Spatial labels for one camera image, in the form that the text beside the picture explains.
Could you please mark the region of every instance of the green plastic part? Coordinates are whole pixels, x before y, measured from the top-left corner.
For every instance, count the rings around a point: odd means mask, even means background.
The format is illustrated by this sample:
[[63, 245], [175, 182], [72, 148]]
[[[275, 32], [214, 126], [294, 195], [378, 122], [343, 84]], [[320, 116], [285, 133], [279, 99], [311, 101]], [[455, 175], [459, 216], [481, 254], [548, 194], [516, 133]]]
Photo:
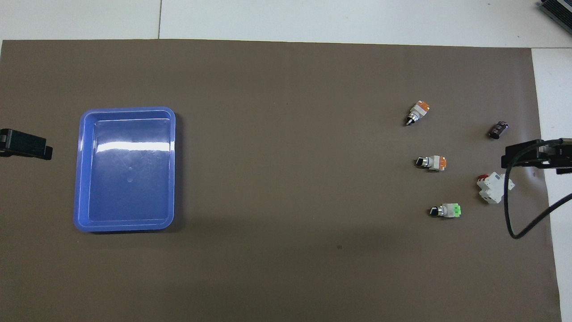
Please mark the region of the green plastic part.
[[459, 217], [461, 215], [461, 206], [459, 206], [458, 203], [454, 203], [453, 204], [453, 211], [454, 211], [454, 216]]

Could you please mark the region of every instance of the black cable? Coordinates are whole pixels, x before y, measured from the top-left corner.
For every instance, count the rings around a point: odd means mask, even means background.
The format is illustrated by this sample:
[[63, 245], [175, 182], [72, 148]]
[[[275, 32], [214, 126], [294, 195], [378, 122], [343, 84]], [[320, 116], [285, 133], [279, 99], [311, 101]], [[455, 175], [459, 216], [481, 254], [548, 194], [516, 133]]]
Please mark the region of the black cable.
[[562, 144], [563, 140], [562, 139], [556, 139], [556, 140], [547, 140], [544, 142], [540, 142], [540, 143], [535, 143], [532, 146], [526, 147], [523, 150], [521, 150], [520, 152], [518, 152], [517, 154], [515, 154], [515, 156], [513, 157], [512, 160], [510, 160], [510, 162], [508, 163], [508, 165], [506, 166], [506, 173], [505, 173], [505, 220], [506, 220], [506, 227], [509, 230], [509, 234], [510, 237], [513, 237], [514, 239], [519, 239], [521, 237], [523, 237], [524, 235], [526, 235], [526, 233], [528, 233], [532, 228], [534, 228], [534, 226], [536, 226], [541, 220], [544, 219], [544, 217], [548, 216], [552, 211], [554, 211], [556, 208], [562, 206], [564, 203], [566, 203], [567, 201], [572, 199], [572, 194], [569, 194], [567, 196], [565, 196], [564, 198], [556, 201], [552, 206], [548, 207], [545, 211], [541, 212], [540, 215], [538, 215], [536, 218], [534, 218], [534, 220], [532, 220], [530, 222], [530, 224], [528, 224], [520, 233], [515, 234], [513, 232], [513, 227], [510, 224], [510, 216], [509, 216], [509, 175], [510, 175], [510, 171], [512, 170], [513, 166], [518, 162], [518, 159], [522, 158], [522, 156], [538, 147], [543, 147], [543, 146], [557, 146], [559, 144]]

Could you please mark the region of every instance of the small battery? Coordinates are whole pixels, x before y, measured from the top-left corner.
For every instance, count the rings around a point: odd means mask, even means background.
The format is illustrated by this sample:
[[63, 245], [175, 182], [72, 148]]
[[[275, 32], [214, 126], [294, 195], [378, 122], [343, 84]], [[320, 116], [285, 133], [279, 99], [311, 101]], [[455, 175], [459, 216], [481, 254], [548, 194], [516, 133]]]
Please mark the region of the small battery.
[[488, 135], [495, 139], [498, 140], [498, 138], [501, 136], [501, 134], [503, 134], [504, 131], [506, 131], [506, 129], [509, 128], [509, 125], [506, 122], [500, 121], [498, 123], [495, 124], [495, 126], [492, 127], [491, 131], [488, 133]]

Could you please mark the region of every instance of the blue plastic container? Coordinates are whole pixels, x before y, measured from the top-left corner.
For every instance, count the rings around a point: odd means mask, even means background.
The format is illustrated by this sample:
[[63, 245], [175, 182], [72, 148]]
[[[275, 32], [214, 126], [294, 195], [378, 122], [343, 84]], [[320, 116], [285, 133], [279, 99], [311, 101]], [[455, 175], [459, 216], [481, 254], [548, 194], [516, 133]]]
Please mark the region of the blue plastic container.
[[74, 223], [82, 231], [163, 229], [174, 216], [175, 114], [91, 109], [80, 121]]

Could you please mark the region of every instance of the brown table surface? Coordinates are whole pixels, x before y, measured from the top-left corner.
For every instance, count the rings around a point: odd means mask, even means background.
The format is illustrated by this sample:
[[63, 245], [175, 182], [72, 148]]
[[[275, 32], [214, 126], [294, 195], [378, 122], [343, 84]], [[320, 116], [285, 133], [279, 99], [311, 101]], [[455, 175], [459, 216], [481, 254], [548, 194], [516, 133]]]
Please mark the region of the brown table surface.
[[[173, 224], [80, 232], [81, 114], [148, 106], [177, 114]], [[2, 321], [560, 320], [549, 220], [515, 241], [476, 186], [540, 137], [530, 49], [4, 41], [0, 127], [54, 148], [0, 160]], [[512, 179], [520, 230], [546, 186]]]

